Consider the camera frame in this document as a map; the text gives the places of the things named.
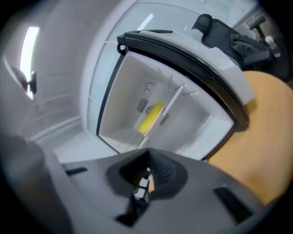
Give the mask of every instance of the refrigerator door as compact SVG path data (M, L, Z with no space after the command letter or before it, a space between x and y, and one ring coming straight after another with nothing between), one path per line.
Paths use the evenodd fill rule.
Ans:
M253 92L242 71L221 51L194 45L192 39L190 49L178 46L180 36L141 31L118 37L121 57L96 132L118 153L155 148L207 159L234 131L248 127L244 105Z
M240 68L220 49L166 30L127 32L117 39L121 54L133 51L172 67L209 93L234 120L236 131L248 127L244 106L254 93Z

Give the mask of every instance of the tan surface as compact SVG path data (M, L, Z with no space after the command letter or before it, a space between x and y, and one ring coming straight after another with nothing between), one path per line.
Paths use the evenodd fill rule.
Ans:
M209 162L267 204L287 188L293 171L293 91L279 79L248 71L256 98L247 105L250 127L234 133Z
M148 192L152 192L155 190L154 178L151 175L150 183L148 185Z

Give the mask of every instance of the black strip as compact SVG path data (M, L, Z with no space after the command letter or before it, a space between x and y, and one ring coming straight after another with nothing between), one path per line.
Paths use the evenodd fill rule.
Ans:
M147 190L147 187L144 187L144 186L138 186L138 188L142 188L142 189L145 189L145 190Z
M142 30L136 30L131 32L140 33ZM148 29L147 31L155 32L155 33L173 33L172 30L163 30L163 29Z
M178 72L184 74L208 92L230 117L237 123L236 131L248 127L249 118L245 107L230 86L208 65L199 61L192 53L158 38L128 32L117 37L120 44L128 46L130 51L154 58Z
M220 187L214 189L214 192L236 223L246 220L253 214L228 188Z
M111 75L111 78L110 78L110 80L108 82L108 86L107 86L107 89L106 89L106 92L105 92L105 95L104 95L104 98L103 98L103 102L102 102L102 105L101 105L101 108L100 108L98 124L97 124L97 131L96 131L97 137L99 137L105 144L107 144L112 150L114 150L118 154L120 154L120 152L118 152L110 144L108 144L108 142L106 142L102 137L100 137L99 132L100 132L101 122L102 122L102 118L103 118L103 112L104 112L104 109L105 109L105 106L106 106L107 98L108 98L109 92L111 90L112 84L114 82L115 76L116 76L116 74L118 72L118 69L119 69L120 65L122 64L123 59L124 59L124 55L120 55L116 65L114 67L114 70L113 70L113 73Z
M72 176L72 175L76 175L76 174L79 174L79 173L82 173L82 172L85 172L85 171L87 171L87 169L85 167L78 167L78 168L75 168L75 169L66 170L65 173L68 176Z

